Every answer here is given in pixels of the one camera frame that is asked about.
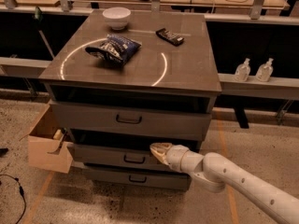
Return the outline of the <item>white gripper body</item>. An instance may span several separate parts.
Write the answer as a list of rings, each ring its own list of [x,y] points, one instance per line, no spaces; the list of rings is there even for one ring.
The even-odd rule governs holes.
[[[200,163],[200,155],[182,145],[172,146],[166,153],[170,169],[179,173],[194,172]]]

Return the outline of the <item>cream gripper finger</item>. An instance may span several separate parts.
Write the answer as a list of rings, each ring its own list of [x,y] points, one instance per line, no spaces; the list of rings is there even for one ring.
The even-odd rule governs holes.
[[[162,164],[168,165],[167,152],[173,145],[171,143],[153,143],[149,146],[152,155]]]

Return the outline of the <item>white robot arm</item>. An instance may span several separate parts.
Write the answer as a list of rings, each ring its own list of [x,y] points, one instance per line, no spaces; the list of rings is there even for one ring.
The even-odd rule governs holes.
[[[156,159],[171,170],[189,175],[211,192],[226,185],[239,191],[278,224],[299,224],[299,200],[287,192],[252,175],[222,155],[202,155],[182,145],[154,143],[150,145]]]

